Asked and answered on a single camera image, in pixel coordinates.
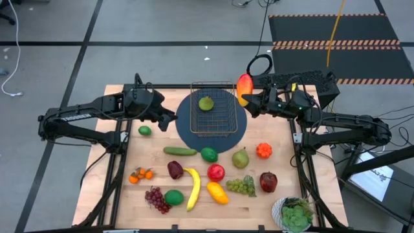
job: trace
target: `wooden tabletop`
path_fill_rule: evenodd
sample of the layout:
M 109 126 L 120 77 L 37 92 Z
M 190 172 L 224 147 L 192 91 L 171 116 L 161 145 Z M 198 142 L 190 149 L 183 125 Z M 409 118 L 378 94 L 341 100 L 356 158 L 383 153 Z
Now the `wooden tabletop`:
M 122 91 L 122 87 L 122 85 L 108 85 L 105 94 L 118 93 Z M 162 105 L 172 111 L 176 111 L 181 101 L 190 94 L 189 89 L 158 89 L 157 91 L 166 97 Z M 307 91 L 317 96 L 314 86 L 307 86 Z M 129 138 L 116 228 L 170 229 L 172 225 L 177 224 L 180 229 L 256 230 L 258 225 L 264 225 L 266 230 L 280 230 L 272 220 L 272 205 L 282 197 L 300 196 L 298 172 L 289 164 L 294 154 L 289 123 L 284 118 L 272 118 L 270 115 L 261 115 L 253 119 L 250 113 L 246 113 L 247 128 L 244 137 L 235 147 L 220 153 L 217 163 L 226 170 L 226 177 L 221 181 L 224 189 L 227 180 L 242 179 L 245 175 L 251 175 L 256 185 L 257 197 L 226 192 L 230 202 L 227 205 L 217 204 L 206 189 L 209 182 L 207 169 L 210 164 L 203 161 L 199 153 L 192 157 L 163 153 L 162 149 L 165 146 L 186 147 L 177 133 L 174 122 L 168 126 L 166 132 L 161 132 L 157 123 L 134 120 Z M 113 120 L 98 120 L 96 130 L 112 131 L 115 129 L 115 124 Z M 143 125 L 152 129 L 153 134 L 150 137 L 138 133 L 138 128 Z M 325 128 L 321 127 L 318 132 L 324 130 Z M 256 155 L 256 146 L 260 142 L 267 142 L 273 148 L 273 155 L 267 160 L 261 160 Z M 250 163 L 245 169 L 240 170 L 233 166 L 231 157 L 233 153 L 244 147 L 249 154 Z M 328 146 L 322 147 L 320 151 L 331 156 Z M 92 146 L 87 166 L 103 152 L 104 149 L 100 145 Z M 321 198 L 338 220 L 347 225 L 334 164 L 318 154 L 313 158 Z M 179 180 L 173 180 L 168 174 L 167 163 L 174 160 L 183 168 L 195 168 L 201 176 L 200 196 L 191 212 L 186 211 L 186 203 L 193 188 L 193 179 L 188 173 L 184 173 Z M 86 175 L 73 224 L 81 222 L 101 198 L 108 162 L 109 156 L 106 156 Z M 154 178 L 141 180 L 138 184 L 129 183 L 128 176 L 139 166 L 153 168 Z M 269 171 L 278 177 L 276 191 L 272 194 L 264 193 L 259 185 L 259 176 Z M 180 190 L 184 194 L 184 203 L 174 206 L 169 213 L 162 215 L 145 202 L 145 191 L 151 186 L 159 186 L 163 194 L 170 189 Z M 105 217 L 107 224 L 111 207 L 112 198 L 108 200 L 107 205 Z

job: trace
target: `metal wire basket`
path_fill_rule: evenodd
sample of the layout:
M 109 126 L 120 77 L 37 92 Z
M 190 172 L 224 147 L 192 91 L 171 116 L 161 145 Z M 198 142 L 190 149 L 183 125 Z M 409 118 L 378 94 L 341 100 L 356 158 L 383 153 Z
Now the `metal wire basket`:
M 217 88 L 230 86 L 229 89 Z M 236 102 L 232 82 L 193 82 L 190 96 L 190 131 L 199 137 L 227 137 L 237 131 Z M 203 111 L 199 107 L 201 98 L 209 96 L 214 101 L 213 109 Z

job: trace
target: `orange striped tape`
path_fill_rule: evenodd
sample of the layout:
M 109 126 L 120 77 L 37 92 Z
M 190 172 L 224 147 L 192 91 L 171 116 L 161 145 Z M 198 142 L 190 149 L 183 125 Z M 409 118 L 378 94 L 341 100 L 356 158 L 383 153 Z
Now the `orange striped tape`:
M 336 17 L 337 14 L 294 14 L 294 15 L 269 15 L 271 17 Z M 386 16 L 385 14 L 342 14 L 341 16 Z
M 366 78 L 366 79 L 338 79 L 336 81 L 337 84 L 414 84 L 414 79 L 406 79 L 406 78 L 395 78 L 395 79 L 373 79 L 373 78 Z
M 274 46 L 329 46 L 331 41 L 277 41 L 273 42 Z M 397 39 L 357 39 L 357 40 L 333 40 L 332 46 L 390 46 L 400 45 Z
M 329 46 L 274 46 L 272 50 L 328 50 Z M 331 50 L 401 50 L 399 46 L 332 46 Z

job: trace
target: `green pear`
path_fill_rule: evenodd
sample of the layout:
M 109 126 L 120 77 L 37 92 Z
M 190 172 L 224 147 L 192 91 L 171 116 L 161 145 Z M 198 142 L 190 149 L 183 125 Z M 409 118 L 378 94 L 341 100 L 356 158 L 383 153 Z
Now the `green pear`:
M 214 101 L 209 96 L 202 97 L 199 101 L 199 107 L 203 111 L 212 110 L 214 106 Z
M 245 149 L 246 148 L 243 148 L 233 154 L 233 157 L 232 157 L 233 165 L 236 168 L 245 168 L 248 164 L 248 154 Z

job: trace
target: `banana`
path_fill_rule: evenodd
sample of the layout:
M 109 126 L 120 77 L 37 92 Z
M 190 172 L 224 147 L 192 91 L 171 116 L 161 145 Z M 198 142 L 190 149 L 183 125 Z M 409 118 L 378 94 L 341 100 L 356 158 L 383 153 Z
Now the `banana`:
M 200 195 L 201 180 L 199 173 L 193 168 L 183 168 L 184 171 L 188 172 L 194 180 L 193 191 L 191 192 L 190 198 L 187 203 L 187 212 L 190 212 L 195 203 L 197 202 Z

